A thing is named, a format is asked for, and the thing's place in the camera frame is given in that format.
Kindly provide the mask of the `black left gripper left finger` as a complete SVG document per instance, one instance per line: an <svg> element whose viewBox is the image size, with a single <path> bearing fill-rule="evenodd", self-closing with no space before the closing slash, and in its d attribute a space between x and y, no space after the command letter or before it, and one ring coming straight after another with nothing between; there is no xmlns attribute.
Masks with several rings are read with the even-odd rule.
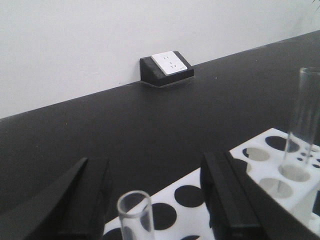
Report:
<svg viewBox="0 0 320 240"><path fill-rule="evenodd" d="M0 217L2 240L101 240L110 162L82 158L39 194Z"/></svg>

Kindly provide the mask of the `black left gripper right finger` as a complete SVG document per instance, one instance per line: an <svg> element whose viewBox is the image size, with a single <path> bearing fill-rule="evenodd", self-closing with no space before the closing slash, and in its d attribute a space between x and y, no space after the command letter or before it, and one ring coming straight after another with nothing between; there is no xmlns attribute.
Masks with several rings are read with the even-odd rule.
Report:
<svg viewBox="0 0 320 240"><path fill-rule="evenodd" d="M318 240L273 200L230 152L205 152L200 186L217 240Z"/></svg>

